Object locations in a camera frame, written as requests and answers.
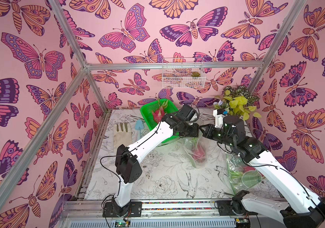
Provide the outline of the clear green zip-top bag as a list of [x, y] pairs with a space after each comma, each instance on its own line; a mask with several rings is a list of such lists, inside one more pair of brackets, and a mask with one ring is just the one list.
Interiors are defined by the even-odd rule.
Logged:
[[183, 149], [189, 162], [194, 168], [201, 168], [207, 160], [207, 152], [204, 137], [186, 138], [183, 141]]

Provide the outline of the pink dragon fruit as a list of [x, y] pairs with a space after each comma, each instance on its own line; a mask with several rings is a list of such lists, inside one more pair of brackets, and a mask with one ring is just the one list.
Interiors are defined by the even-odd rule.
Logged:
[[196, 147], [193, 149], [192, 158], [197, 163], [203, 163], [206, 161], [206, 152], [201, 143], [197, 143]]
[[155, 123], [158, 124], [165, 116], [165, 109], [167, 106], [168, 106], [167, 100], [162, 101], [161, 99], [158, 99], [158, 109], [152, 112], [153, 120]]

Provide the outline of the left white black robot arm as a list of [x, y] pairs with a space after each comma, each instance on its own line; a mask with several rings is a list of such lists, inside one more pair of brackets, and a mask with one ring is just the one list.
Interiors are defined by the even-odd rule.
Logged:
[[159, 144], [172, 136], [198, 137], [199, 111], [185, 104], [176, 112], [165, 114], [157, 126], [138, 141], [117, 148], [115, 158], [118, 190], [111, 200], [111, 210], [117, 217], [124, 217], [131, 211], [133, 183], [142, 174], [141, 163]]

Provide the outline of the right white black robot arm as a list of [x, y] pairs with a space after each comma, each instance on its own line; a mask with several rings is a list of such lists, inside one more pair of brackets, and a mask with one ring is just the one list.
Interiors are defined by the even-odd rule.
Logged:
[[286, 199], [286, 202], [275, 201], [242, 190], [232, 197], [235, 214], [254, 212], [287, 228], [318, 228], [325, 222], [325, 197], [298, 181], [261, 141], [246, 136], [244, 121], [238, 116], [226, 116], [219, 126], [205, 124], [199, 129], [203, 137], [229, 146], [232, 154], [264, 175]]

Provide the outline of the potted plant in amber vase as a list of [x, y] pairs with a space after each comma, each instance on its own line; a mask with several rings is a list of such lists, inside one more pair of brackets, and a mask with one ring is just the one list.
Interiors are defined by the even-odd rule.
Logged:
[[221, 96], [213, 103], [215, 109], [223, 109], [228, 116], [240, 116], [244, 121], [251, 117], [261, 118], [257, 112], [259, 96], [251, 94], [246, 86], [227, 86], [223, 89]]

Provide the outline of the green plastic basket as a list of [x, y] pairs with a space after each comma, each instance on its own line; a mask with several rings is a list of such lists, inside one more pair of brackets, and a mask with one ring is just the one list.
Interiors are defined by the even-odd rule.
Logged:
[[178, 108], [175, 104], [169, 99], [160, 99], [159, 101], [153, 101], [148, 104], [144, 104], [140, 108], [140, 113], [145, 120], [146, 125], [152, 131], [158, 124], [154, 121], [153, 112], [159, 110], [160, 106], [163, 103], [167, 103], [167, 106], [164, 108], [164, 113], [169, 114], [177, 112]]

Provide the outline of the metal base rail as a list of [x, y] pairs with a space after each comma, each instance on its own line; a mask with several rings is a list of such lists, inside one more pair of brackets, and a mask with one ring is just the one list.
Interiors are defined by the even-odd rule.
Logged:
[[255, 212], [236, 215], [229, 199], [134, 200], [127, 215], [113, 214], [100, 200], [70, 201], [58, 228], [283, 228]]

